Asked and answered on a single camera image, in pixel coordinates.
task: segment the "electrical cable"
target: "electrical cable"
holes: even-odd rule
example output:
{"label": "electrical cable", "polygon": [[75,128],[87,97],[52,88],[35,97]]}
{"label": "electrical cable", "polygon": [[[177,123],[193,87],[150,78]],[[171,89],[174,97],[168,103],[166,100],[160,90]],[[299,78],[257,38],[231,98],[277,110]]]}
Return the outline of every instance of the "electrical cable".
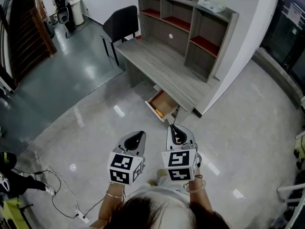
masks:
{"label": "electrical cable", "polygon": [[62,213],[62,212],[55,206],[55,204],[54,204],[53,199],[54,199],[54,197],[56,196],[56,194],[59,192],[59,190],[61,189],[61,180],[58,178],[58,176],[56,176],[56,178],[57,178],[58,181],[59,181],[59,188],[58,188],[58,190],[55,192],[54,196],[52,197],[52,204],[53,204],[53,206],[58,210],[58,212],[60,212],[63,216],[68,217],[68,218],[71,218],[71,219],[74,219],[74,218],[78,217],[78,214],[75,215],[74,217],[67,216],[67,215],[65,215],[64,213]]}
{"label": "electrical cable", "polygon": [[13,168],[14,170],[16,170],[16,171],[18,171],[18,172],[22,172],[22,173],[27,173],[27,174],[33,174],[33,173],[29,173],[29,172],[26,172],[26,171],[22,171],[22,170],[18,170],[18,169],[16,169],[16,168]]}
{"label": "electrical cable", "polygon": [[[123,187],[123,194],[124,194],[124,196],[126,197],[126,194],[125,194],[125,186]],[[88,212],[83,216],[83,218],[85,218],[85,217],[88,215],[88,213],[89,213],[95,206],[97,206],[99,203],[101,203],[101,202],[104,200],[105,196],[104,196],[98,203],[96,203],[95,205],[93,205],[93,207],[91,207],[91,209],[88,210]]]}
{"label": "electrical cable", "polygon": [[[18,171],[18,172],[23,172],[23,173],[27,173],[27,174],[31,174],[31,175],[41,175],[42,174],[42,177],[47,179],[48,178],[48,173],[50,172],[51,174],[55,175],[55,177],[58,179],[60,185],[59,185],[59,188],[57,191],[54,191],[54,196],[52,197],[52,204],[53,206],[58,210],[58,212],[60,212],[63,216],[67,217],[67,218],[71,218],[71,219],[74,219],[76,217],[78,217],[79,214],[76,214],[74,217],[71,217],[71,216],[68,216],[64,213],[62,213],[54,204],[54,197],[56,196],[56,194],[60,191],[61,189],[61,184],[64,183],[67,187],[67,189],[65,190],[65,193],[67,195],[69,195],[70,193],[74,196],[74,199],[75,199],[75,204],[76,204],[76,207],[79,208],[78,204],[77,204],[77,198],[76,196],[73,194],[73,192],[70,190],[69,186],[67,185],[67,183],[63,180],[62,176],[60,174],[57,174],[53,171],[53,169],[49,166],[45,167],[42,171],[38,171],[38,172],[34,172],[34,173],[30,173],[30,172],[26,172],[26,171],[22,171],[22,170],[19,170],[19,169],[16,169],[14,168],[14,170]],[[123,196],[126,197],[126,194],[125,194],[125,186],[123,187]],[[105,199],[105,196],[99,201],[97,202],[95,205],[93,205],[89,210],[88,212],[83,216],[83,218],[85,218],[89,212],[95,207],[97,206],[99,203],[101,203],[103,200]]]}
{"label": "electrical cable", "polygon": [[105,198],[105,196],[104,196],[98,203],[96,203],[95,205],[93,205],[93,206],[91,207],[91,209],[89,209],[88,212],[83,216],[83,218],[85,219],[86,216],[89,214],[89,212],[90,212],[95,206],[97,206],[99,203],[101,203],[101,202],[104,200],[104,198]]}
{"label": "electrical cable", "polygon": [[89,25],[89,22],[81,29],[81,30],[75,30],[76,32],[81,32],[87,25]]}
{"label": "electrical cable", "polygon": [[53,199],[54,199],[54,197],[56,196],[56,194],[59,192],[59,190],[61,189],[61,184],[64,183],[64,184],[66,185],[66,187],[67,187],[67,189],[65,190],[65,193],[66,193],[67,195],[69,195],[69,194],[71,193],[71,194],[74,196],[74,198],[75,198],[75,204],[76,204],[76,206],[77,206],[77,208],[78,208],[77,198],[75,197],[75,195],[73,194],[73,192],[70,190],[70,188],[68,187],[67,183],[63,180],[62,176],[59,175],[59,174],[57,174],[57,173],[55,173],[55,172],[52,170],[51,167],[45,167],[42,171],[38,171],[38,172],[34,172],[34,173],[22,171],[22,170],[15,169],[15,168],[14,168],[14,170],[17,170],[18,172],[24,172],[24,173],[27,173],[27,174],[30,174],[30,175],[40,175],[40,174],[42,174],[42,177],[45,178],[45,179],[48,178],[48,173],[49,173],[49,172],[52,173],[52,174],[54,174],[55,177],[58,179],[58,181],[59,181],[59,183],[60,183],[60,186],[59,186],[59,189],[58,189],[57,191],[54,192],[54,196],[52,197],[52,204],[53,204],[53,206],[54,206],[62,215],[64,215],[65,217],[68,217],[68,218],[71,218],[71,219],[74,219],[74,218],[78,217],[78,214],[75,215],[75,217],[67,216],[67,215],[65,215],[64,213],[62,213],[62,212],[55,206]]}

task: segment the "desk drawer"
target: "desk drawer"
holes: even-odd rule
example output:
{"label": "desk drawer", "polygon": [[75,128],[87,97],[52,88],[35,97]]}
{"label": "desk drawer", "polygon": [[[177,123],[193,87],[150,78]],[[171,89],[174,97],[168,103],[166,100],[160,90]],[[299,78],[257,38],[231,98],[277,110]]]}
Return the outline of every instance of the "desk drawer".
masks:
{"label": "desk drawer", "polygon": [[149,101],[145,101],[145,103],[163,122],[178,108],[176,101],[163,90],[160,90]]}

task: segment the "wooden desk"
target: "wooden desk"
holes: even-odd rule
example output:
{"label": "wooden desk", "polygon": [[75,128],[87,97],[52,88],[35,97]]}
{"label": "wooden desk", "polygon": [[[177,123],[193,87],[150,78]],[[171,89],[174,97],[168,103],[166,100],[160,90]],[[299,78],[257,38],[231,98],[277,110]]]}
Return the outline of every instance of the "wooden desk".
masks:
{"label": "wooden desk", "polygon": [[215,74],[238,19],[230,9],[214,14],[197,1],[138,0],[142,38],[117,47],[131,87],[147,76],[161,88],[146,103],[170,124],[182,122],[220,83]]}
{"label": "wooden desk", "polygon": [[116,49],[129,61],[126,70],[131,83],[137,79],[137,75],[130,67],[136,67],[167,92],[185,111],[192,111],[211,90],[211,86],[184,66],[182,55],[153,37],[135,38],[117,46]]}

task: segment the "staircase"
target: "staircase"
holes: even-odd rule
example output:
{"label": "staircase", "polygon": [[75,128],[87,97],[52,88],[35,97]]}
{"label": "staircase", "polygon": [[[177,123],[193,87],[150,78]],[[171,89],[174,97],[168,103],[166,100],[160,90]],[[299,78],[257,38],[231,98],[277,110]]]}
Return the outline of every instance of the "staircase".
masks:
{"label": "staircase", "polygon": [[18,84],[56,48],[43,24],[47,18],[41,0],[13,0],[10,16],[10,59]]}

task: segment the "red shelf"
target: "red shelf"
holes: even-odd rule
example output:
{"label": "red shelf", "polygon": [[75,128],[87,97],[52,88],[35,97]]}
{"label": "red shelf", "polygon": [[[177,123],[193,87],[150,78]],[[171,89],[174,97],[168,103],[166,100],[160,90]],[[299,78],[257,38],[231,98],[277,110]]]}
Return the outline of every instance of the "red shelf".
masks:
{"label": "red shelf", "polygon": [[191,39],[191,42],[194,43],[195,45],[197,45],[198,47],[201,47],[203,50],[207,51],[211,55],[217,57],[220,47],[211,43],[207,39],[205,39],[201,36],[196,36]]}
{"label": "red shelf", "polygon": [[152,10],[152,9],[147,9],[147,10],[143,10],[141,11],[143,14],[147,14],[149,16],[152,16],[152,17],[155,17],[155,18],[158,18],[160,19],[161,18],[161,15],[160,15],[160,12],[157,11],[157,10]]}
{"label": "red shelf", "polygon": [[169,22],[170,24],[173,24],[173,25],[175,25],[175,26],[177,26],[177,27],[179,27],[179,28],[181,28],[185,31],[190,31],[190,29],[191,29],[191,24],[190,23],[185,22],[185,21],[183,21],[179,18],[176,18],[174,16],[167,17],[163,20],[165,20],[165,21]]}

